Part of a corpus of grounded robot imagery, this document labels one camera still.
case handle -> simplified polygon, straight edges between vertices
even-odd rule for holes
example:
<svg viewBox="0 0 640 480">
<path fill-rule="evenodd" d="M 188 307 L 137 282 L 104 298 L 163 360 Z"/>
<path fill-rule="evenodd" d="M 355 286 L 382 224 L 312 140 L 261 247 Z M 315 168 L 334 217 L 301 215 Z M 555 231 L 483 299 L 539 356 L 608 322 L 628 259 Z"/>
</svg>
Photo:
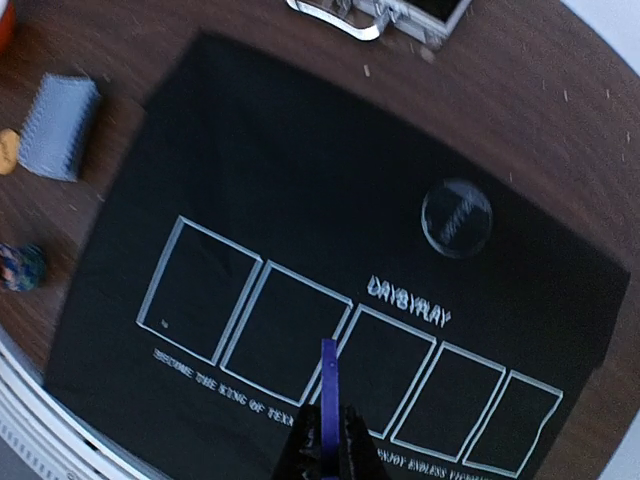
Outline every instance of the case handle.
<svg viewBox="0 0 640 480">
<path fill-rule="evenodd" d="M 310 5 L 301 0 L 286 0 L 286 2 L 294 10 L 319 18 L 320 20 L 339 28 L 343 32 L 346 32 L 352 37 L 362 40 L 363 42 L 369 42 L 379 38 L 391 21 L 391 10 L 387 6 L 380 8 L 380 12 L 378 13 L 378 16 L 373 19 L 372 25 L 364 28 L 358 28 L 346 20 L 343 20 L 320 7 L 316 7 L 315 5 Z"/>
</svg>

playing mat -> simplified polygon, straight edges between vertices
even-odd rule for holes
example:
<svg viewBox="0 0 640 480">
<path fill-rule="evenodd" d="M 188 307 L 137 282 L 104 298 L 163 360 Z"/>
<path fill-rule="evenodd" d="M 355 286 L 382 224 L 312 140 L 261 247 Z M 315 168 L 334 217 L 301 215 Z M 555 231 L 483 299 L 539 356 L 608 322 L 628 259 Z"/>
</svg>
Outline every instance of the playing mat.
<svg viewBox="0 0 640 480">
<path fill-rule="evenodd" d="M 228 40 L 199 36 L 147 107 L 53 396 L 176 479 L 268 479 L 333 337 L 392 478 L 534 476 L 603 361 L 622 268 L 437 140 Z"/>
</svg>

red object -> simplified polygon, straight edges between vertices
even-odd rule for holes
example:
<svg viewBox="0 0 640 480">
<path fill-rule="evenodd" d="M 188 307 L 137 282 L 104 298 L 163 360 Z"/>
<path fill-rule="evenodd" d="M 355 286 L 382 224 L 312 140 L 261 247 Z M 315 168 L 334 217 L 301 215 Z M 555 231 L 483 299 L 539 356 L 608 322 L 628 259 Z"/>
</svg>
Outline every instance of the red object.
<svg viewBox="0 0 640 480">
<path fill-rule="evenodd" d="M 0 0 L 0 53 L 2 53 L 9 42 L 11 42 L 11 38 L 13 37 L 13 29 L 16 25 L 16 7 L 11 0 L 9 0 L 3 10 L 3 0 Z"/>
</svg>

yellow chip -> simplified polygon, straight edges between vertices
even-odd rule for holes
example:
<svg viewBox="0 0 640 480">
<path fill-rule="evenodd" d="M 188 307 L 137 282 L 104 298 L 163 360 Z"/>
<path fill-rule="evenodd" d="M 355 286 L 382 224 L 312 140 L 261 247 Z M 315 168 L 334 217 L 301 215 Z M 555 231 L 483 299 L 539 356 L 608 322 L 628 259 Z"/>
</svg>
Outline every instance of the yellow chip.
<svg viewBox="0 0 640 480">
<path fill-rule="evenodd" d="M 13 130 L 0 132 L 0 175 L 9 175 L 18 164 L 20 135 Z"/>
</svg>

brown wooden surface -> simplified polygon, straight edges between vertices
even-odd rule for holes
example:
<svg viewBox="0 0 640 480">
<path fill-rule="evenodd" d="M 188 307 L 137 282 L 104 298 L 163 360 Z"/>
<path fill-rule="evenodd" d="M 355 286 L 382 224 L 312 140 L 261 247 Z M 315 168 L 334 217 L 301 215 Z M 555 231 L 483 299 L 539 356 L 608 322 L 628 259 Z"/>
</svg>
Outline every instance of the brown wooden surface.
<svg viewBox="0 0 640 480">
<path fill-rule="evenodd" d="M 538 475 L 598 477 L 640 407 L 640 78 L 558 0 L 474 0 L 435 59 L 400 37 L 358 43 L 284 0 L 18 3 L 22 27 L 0 56 L 0 126 L 20 127 L 45 71 L 87 73 L 109 98 L 81 183 L 22 169 L 0 178 L 0 241 L 37 241 L 51 255 L 44 288 L 0 296 L 0 322 L 38 366 L 46 365 L 80 249 L 143 118 L 140 104 L 206 28 L 418 125 L 633 272 L 605 365 Z"/>
</svg>

